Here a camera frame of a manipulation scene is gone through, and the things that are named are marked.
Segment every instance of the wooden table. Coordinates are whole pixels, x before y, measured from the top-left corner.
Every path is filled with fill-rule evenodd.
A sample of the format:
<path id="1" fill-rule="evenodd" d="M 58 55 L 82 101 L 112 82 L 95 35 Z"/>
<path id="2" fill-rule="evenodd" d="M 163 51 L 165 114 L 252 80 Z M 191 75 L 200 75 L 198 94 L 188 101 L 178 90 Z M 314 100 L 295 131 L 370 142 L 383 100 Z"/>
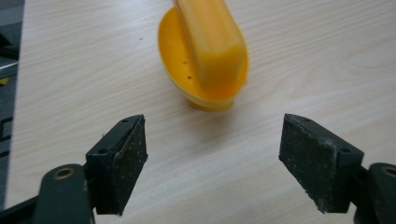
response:
<path id="1" fill-rule="evenodd" d="M 396 2 L 227 0 L 248 83 L 224 113 L 190 108 L 163 68 L 163 0 L 26 1 L 7 206 L 144 114 L 149 160 L 123 217 L 98 223 L 352 223 L 322 215 L 277 158 L 285 113 L 396 162 Z"/>

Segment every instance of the screw hole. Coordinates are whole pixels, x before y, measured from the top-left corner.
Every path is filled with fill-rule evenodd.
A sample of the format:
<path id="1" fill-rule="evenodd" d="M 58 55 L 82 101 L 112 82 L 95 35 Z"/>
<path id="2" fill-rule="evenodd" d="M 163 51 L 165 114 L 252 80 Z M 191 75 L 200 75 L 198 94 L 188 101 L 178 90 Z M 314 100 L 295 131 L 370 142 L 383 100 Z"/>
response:
<path id="1" fill-rule="evenodd" d="M 102 148 L 102 149 L 98 150 L 98 153 L 102 154 L 102 155 L 107 154 L 107 152 L 108 152 L 108 149 L 106 149 L 106 148 Z"/>
<path id="2" fill-rule="evenodd" d="M 396 177 L 396 169 L 392 167 L 384 167 L 383 171 L 392 177 Z"/>
<path id="3" fill-rule="evenodd" d="M 342 147 L 342 148 L 341 148 L 341 151 L 342 151 L 342 152 L 345 152 L 345 153 L 350 152 L 350 150 L 349 150 L 348 148 L 346 148 L 346 147 Z"/>
<path id="4" fill-rule="evenodd" d="M 64 168 L 60 171 L 57 171 L 53 176 L 54 179 L 66 179 L 67 177 L 71 176 L 75 172 L 72 168 Z"/>

